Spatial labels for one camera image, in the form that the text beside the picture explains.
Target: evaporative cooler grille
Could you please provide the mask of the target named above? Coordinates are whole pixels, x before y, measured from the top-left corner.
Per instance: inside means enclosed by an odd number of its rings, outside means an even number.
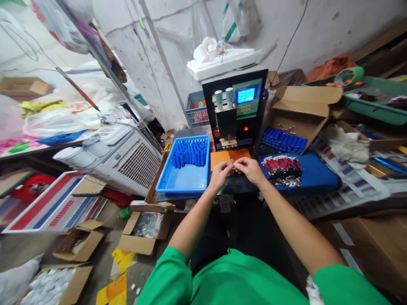
[[[119,173],[148,189],[160,165],[160,159],[142,143],[120,167]]]

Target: metal pole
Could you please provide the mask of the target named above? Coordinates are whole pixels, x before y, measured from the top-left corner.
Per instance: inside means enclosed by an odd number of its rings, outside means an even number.
[[[89,51],[92,53],[93,57],[98,61],[98,63],[100,64],[100,66],[102,67],[103,71],[105,71],[110,79],[113,81],[113,83],[115,84],[115,86],[117,87],[117,89],[119,89],[119,91],[123,94],[123,96],[126,98],[129,107],[135,112],[137,113],[137,111],[134,109],[134,107],[132,107],[132,100],[128,94],[128,92],[126,91],[126,89],[124,88],[123,84],[120,82],[120,80],[117,78],[117,76],[113,73],[112,69],[109,67],[108,62],[105,60],[105,58],[102,56],[102,54],[99,52],[99,50],[97,50],[97,48],[95,48],[92,44],[92,41],[90,41],[81,31],[81,29],[78,27],[77,24],[77,17],[71,12],[71,10],[67,7],[67,5],[64,3],[63,0],[56,0],[56,3],[59,5],[59,7],[61,8],[61,10],[68,16],[68,18],[72,21],[72,23],[76,26],[76,28],[78,29],[78,31],[82,34],[82,36],[84,37],[86,44],[88,46]],[[148,129],[147,125],[142,122],[142,124],[144,125],[144,128],[141,130],[143,136],[158,150],[161,151],[161,147],[158,144],[157,140],[155,140],[153,138],[153,136],[151,135],[152,132]]]

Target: striped board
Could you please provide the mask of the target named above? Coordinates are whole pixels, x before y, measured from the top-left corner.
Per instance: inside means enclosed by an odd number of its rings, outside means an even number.
[[[9,197],[0,199],[0,228],[7,227],[29,205],[29,201],[18,198]]]
[[[102,197],[73,197],[83,174],[65,172],[33,201],[4,233],[63,233],[77,224],[96,219],[107,202]]]

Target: yellow paper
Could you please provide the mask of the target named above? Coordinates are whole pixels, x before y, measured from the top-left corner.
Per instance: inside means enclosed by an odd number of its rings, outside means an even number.
[[[127,273],[98,292],[96,305],[125,305],[127,302]]]
[[[137,254],[134,252],[123,251],[120,249],[115,249],[112,253],[114,261],[119,266],[121,272],[126,272],[127,268],[130,266],[136,255]]]

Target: black pants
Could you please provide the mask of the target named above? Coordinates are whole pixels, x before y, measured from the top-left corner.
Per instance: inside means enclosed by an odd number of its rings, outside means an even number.
[[[212,209],[191,259],[192,276],[209,263],[227,254],[228,248],[254,256],[284,276],[284,264],[287,261],[283,250],[277,246],[279,243],[276,242],[275,230],[278,227],[270,209],[263,208],[257,193],[239,194],[234,200],[239,214],[236,242],[228,238],[220,214]]]

